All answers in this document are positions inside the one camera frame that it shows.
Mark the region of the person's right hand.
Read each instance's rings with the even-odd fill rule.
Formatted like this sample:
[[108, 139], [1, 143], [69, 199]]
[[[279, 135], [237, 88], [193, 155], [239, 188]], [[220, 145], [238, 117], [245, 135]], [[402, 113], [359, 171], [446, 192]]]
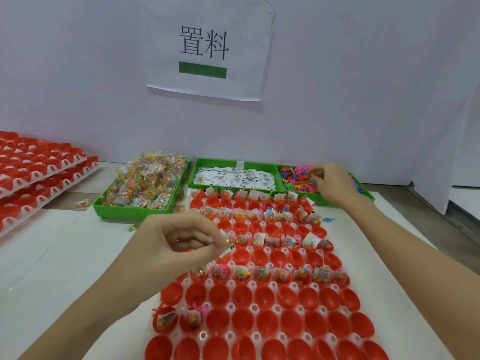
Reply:
[[329, 181], [329, 193], [320, 193], [321, 196], [340, 206], [342, 209], [350, 209], [354, 205], [364, 205], [371, 201], [358, 193], [351, 182], [346, 169], [337, 163], [318, 163], [311, 166], [307, 175], [312, 179], [327, 179]]

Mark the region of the person's left hand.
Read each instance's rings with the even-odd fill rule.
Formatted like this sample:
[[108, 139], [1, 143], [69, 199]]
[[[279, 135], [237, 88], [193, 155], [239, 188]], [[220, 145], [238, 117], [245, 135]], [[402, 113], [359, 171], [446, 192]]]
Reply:
[[217, 225], [192, 210], [150, 215], [136, 233], [140, 235], [140, 242], [144, 246], [144, 253], [141, 254], [144, 267], [141, 279], [149, 281], [147, 287], [153, 294], [197, 268], [172, 268], [172, 254], [181, 249], [227, 245]]

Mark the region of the small clear candy packet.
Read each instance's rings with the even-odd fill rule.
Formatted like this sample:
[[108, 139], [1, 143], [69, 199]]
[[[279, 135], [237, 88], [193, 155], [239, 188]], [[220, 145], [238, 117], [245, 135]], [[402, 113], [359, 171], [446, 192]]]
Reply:
[[225, 250], [219, 255], [219, 258], [223, 258], [231, 254], [231, 252], [235, 249], [235, 245], [233, 243], [235, 235], [232, 231], [225, 231], [224, 229], [220, 229], [220, 233], [226, 241]]

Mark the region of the person's right forearm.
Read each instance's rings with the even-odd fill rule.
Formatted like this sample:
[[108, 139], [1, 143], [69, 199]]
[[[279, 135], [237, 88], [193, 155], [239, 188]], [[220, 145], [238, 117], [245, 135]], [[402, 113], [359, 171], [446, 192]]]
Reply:
[[369, 199], [338, 201], [456, 360], [480, 360], [480, 276], [388, 218]]

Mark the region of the person's left forearm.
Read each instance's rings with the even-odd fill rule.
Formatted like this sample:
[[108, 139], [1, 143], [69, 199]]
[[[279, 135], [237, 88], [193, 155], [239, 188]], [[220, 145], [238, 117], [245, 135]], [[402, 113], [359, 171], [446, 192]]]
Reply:
[[135, 233], [105, 272], [18, 360], [82, 360], [116, 321], [160, 291], [165, 236]]

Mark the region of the pile of colourful plastic toys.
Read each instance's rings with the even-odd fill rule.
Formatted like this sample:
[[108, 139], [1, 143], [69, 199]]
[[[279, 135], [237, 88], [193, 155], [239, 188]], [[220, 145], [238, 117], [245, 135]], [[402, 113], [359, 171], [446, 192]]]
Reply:
[[279, 165], [277, 168], [285, 191], [318, 193], [314, 183], [311, 182], [311, 176], [306, 174], [311, 165]]

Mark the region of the scattered filled packets with slips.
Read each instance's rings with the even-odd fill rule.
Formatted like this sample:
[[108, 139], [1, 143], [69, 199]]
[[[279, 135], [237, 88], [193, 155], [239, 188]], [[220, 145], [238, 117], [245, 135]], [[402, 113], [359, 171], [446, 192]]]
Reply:
[[351, 283], [334, 246], [327, 239], [321, 222], [314, 213], [314, 201], [295, 192], [277, 193], [273, 200], [267, 194], [240, 190], [189, 188], [189, 209], [205, 214], [215, 222], [229, 241], [225, 254], [211, 264], [184, 274], [194, 283], [212, 279], [226, 285], [232, 279], [239, 285], [270, 282], [300, 287], [316, 283], [320, 287], [335, 284], [344, 289]]

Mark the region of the pile of white paper slips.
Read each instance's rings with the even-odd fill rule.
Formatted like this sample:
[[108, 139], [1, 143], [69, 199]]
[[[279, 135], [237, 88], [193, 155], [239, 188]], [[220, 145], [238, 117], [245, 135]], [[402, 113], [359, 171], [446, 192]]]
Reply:
[[193, 176], [192, 183], [268, 191], [275, 189], [275, 177], [271, 173], [234, 167], [200, 167]]

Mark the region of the green two-compartment plastic tray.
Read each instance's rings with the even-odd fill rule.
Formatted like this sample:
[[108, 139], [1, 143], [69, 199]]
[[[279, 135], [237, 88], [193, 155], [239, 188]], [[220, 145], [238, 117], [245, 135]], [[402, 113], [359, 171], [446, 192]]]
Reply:
[[[257, 191], [264, 192], [264, 193], [288, 193], [293, 191], [286, 191], [284, 189], [283, 183], [281, 181], [279, 171], [278, 171], [278, 164], [273, 163], [259, 163], [259, 162], [251, 162], [251, 161], [234, 161], [234, 160], [224, 160], [224, 159], [212, 159], [212, 158], [198, 158], [193, 165], [191, 174], [188, 180], [188, 187], [191, 189], [203, 189], [204, 191], [207, 190], [209, 187], [213, 187], [216, 189], [220, 188], [227, 188], [232, 191], [238, 191], [240, 189], [247, 189], [249, 188], [239, 188], [239, 187], [220, 187], [220, 186], [207, 186], [207, 185], [197, 185], [193, 184], [194, 175], [200, 167], [207, 167], [207, 168], [237, 168], [237, 169], [255, 169], [260, 171], [265, 171], [274, 175], [275, 181], [275, 188], [274, 190], [266, 190], [266, 189], [259, 189]], [[319, 192], [318, 193], [296, 193], [298, 198], [307, 198], [312, 201], [315, 205], [321, 206], [334, 206], [335, 204], [325, 199]]]

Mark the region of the pile of clear candy packets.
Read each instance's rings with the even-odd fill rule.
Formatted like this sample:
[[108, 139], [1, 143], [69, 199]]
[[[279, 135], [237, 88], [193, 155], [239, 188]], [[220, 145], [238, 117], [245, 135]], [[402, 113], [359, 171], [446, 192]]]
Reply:
[[100, 197], [105, 206], [167, 209], [174, 200], [189, 158], [160, 151], [132, 158], [116, 170], [116, 178]]

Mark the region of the white board panel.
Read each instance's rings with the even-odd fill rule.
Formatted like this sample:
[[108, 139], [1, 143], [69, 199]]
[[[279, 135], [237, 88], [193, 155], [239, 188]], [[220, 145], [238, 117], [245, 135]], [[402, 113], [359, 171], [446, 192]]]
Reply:
[[440, 214], [453, 187], [480, 189], [480, 81], [427, 145], [413, 176], [414, 191]]

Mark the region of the white paper sign green bar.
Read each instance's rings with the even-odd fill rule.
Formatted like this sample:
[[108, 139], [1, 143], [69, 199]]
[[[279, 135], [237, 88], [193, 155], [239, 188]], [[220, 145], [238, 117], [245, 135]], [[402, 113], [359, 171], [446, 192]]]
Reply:
[[146, 87], [256, 102], [275, 8], [267, 0], [139, 0]]

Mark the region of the stack of red capsule trays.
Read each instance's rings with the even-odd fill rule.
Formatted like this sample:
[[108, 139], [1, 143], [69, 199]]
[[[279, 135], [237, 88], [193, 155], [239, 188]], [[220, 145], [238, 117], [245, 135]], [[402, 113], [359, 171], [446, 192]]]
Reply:
[[0, 238], [98, 168], [70, 143], [0, 130]]

